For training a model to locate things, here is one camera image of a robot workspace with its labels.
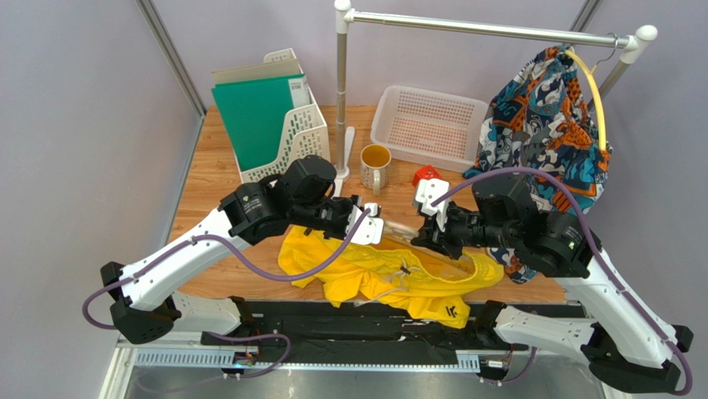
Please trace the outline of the yellow shorts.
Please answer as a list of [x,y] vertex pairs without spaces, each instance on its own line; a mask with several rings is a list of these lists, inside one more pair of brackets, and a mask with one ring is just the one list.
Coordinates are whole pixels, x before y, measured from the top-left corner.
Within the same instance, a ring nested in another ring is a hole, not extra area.
[[294,286],[304,288],[317,280],[335,308],[346,301],[358,307],[382,303],[414,319],[461,329],[470,316],[464,296],[492,287],[503,277],[503,267],[484,254],[464,251],[461,259],[453,260],[383,239],[378,245],[348,245],[323,271]]

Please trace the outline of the beige clothes hanger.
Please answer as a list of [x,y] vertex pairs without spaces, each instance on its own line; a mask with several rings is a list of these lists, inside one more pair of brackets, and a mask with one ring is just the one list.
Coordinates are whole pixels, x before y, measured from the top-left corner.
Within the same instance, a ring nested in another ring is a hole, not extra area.
[[394,240],[406,246],[416,255],[424,254],[426,257],[435,259],[436,262],[443,264],[444,272],[441,274],[444,277],[456,276],[461,278],[465,275],[474,274],[476,271],[476,267],[470,262],[468,257],[463,256],[461,259],[451,259],[431,249],[414,246],[411,240],[418,237],[419,232],[417,229],[389,219],[385,219],[384,222],[385,227],[383,234],[386,239]]

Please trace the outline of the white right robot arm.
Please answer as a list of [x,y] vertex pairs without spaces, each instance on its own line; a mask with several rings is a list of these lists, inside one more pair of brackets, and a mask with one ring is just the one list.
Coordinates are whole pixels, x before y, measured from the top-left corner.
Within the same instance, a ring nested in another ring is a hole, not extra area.
[[693,332],[663,321],[612,266],[577,202],[567,213],[542,211],[526,184],[548,173],[529,167],[491,170],[467,181],[476,210],[452,201],[443,180],[420,180],[414,204],[424,223],[411,243],[451,259],[474,248],[512,249],[521,262],[551,278],[589,312],[563,321],[489,300],[474,319],[488,344],[521,344],[586,365],[601,382],[630,394],[688,394],[693,387],[686,353]]

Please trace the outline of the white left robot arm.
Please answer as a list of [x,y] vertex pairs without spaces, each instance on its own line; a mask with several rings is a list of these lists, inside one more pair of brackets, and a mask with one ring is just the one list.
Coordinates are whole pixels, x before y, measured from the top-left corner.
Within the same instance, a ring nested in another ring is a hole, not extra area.
[[370,210],[358,196],[334,197],[336,171],[317,155],[295,160],[282,174],[243,183],[187,233],[134,264],[109,262],[101,268],[103,287],[113,303],[111,323],[87,320],[117,330],[133,344],[153,342],[170,332],[197,332],[219,340],[243,337],[252,322],[245,301],[195,298],[178,289],[229,255],[263,278],[292,282],[310,277],[276,275],[255,266],[243,255],[265,239],[281,236],[291,226],[322,231],[340,239],[340,247],[319,266],[331,264],[352,243]]

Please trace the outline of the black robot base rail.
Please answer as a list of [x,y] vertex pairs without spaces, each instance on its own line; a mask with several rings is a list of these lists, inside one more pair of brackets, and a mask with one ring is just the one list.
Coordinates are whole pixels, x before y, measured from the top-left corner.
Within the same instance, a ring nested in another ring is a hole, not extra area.
[[453,366],[459,351],[506,355],[528,350],[477,332],[472,323],[448,328],[378,303],[334,308],[324,302],[253,301],[247,307],[253,318],[233,335],[247,338],[246,347],[264,362],[283,355],[286,338],[292,344],[286,361],[311,366]]

